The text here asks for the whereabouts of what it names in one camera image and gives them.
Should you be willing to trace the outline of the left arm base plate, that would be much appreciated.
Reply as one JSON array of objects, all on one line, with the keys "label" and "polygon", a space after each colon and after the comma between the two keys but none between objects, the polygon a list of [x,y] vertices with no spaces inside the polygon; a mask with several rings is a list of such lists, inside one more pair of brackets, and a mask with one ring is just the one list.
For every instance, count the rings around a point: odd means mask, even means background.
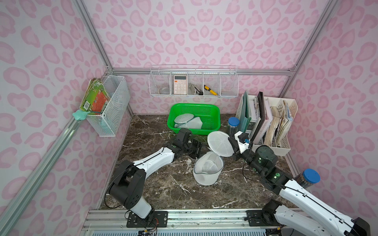
[{"label": "left arm base plate", "polygon": [[141,218],[134,212],[127,217],[127,228],[167,227],[168,211],[152,211],[146,218]]}]

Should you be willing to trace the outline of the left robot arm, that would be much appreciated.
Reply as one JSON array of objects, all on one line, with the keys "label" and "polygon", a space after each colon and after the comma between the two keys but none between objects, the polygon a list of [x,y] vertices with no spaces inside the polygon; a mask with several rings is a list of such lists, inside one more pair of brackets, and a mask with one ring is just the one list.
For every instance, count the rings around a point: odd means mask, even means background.
[{"label": "left robot arm", "polygon": [[135,162],[123,161],[113,174],[106,194],[142,220],[151,220],[154,209],[142,197],[145,181],[151,174],[183,155],[199,158],[202,143],[191,136],[189,129],[181,128],[176,139],[157,152]]}]

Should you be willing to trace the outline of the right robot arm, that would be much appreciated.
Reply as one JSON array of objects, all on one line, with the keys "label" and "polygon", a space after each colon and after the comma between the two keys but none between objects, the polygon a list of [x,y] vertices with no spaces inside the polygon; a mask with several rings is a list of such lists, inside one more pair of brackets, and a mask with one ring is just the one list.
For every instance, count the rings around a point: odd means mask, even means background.
[{"label": "right robot arm", "polygon": [[284,204],[271,200],[262,209],[262,219],[266,224],[276,220],[305,236],[369,236],[371,228],[367,221],[351,217],[335,210],[308,192],[291,175],[278,167],[278,157],[268,146],[252,150],[253,143],[242,132],[228,140],[236,159],[244,162],[260,176],[265,188],[294,203],[307,215],[299,214]]}]

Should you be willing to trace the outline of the white mesh laundry bag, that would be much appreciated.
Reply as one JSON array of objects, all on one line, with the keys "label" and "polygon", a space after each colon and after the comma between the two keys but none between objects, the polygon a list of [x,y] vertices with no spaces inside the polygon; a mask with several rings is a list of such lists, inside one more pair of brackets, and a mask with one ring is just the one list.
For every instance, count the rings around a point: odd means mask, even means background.
[{"label": "white mesh laundry bag", "polygon": [[210,151],[201,156],[195,163],[193,175],[196,182],[202,186],[213,185],[219,178],[223,168],[223,157],[234,154],[229,135],[214,131],[207,136]]}]

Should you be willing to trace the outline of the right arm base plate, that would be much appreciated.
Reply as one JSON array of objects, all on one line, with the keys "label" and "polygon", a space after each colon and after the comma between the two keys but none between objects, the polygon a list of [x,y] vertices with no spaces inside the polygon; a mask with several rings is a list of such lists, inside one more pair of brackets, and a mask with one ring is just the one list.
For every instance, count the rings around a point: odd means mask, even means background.
[{"label": "right arm base plate", "polygon": [[248,221],[250,227],[279,227],[274,215],[264,210],[247,210],[247,216],[244,218]]}]

